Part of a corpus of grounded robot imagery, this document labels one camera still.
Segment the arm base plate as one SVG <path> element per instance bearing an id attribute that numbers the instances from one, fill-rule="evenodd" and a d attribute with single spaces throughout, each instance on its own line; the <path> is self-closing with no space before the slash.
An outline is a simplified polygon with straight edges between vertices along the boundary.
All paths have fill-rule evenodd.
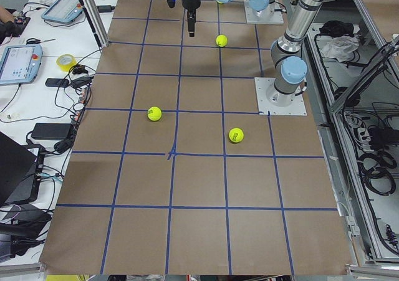
<path id="1" fill-rule="evenodd" d="M 256 77 L 255 89 L 260 115 L 306 116 L 306 108 L 300 86 L 292 94 L 282 94 L 274 87 L 275 78 Z"/>
<path id="2" fill-rule="evenodd" d="M 250 6 L 249 0 L 244 1 L 244 9 L 247 24 L 283 25 L 283 12 L 278 3 L 269 4 L 262 11 L 256 11 Z"/>

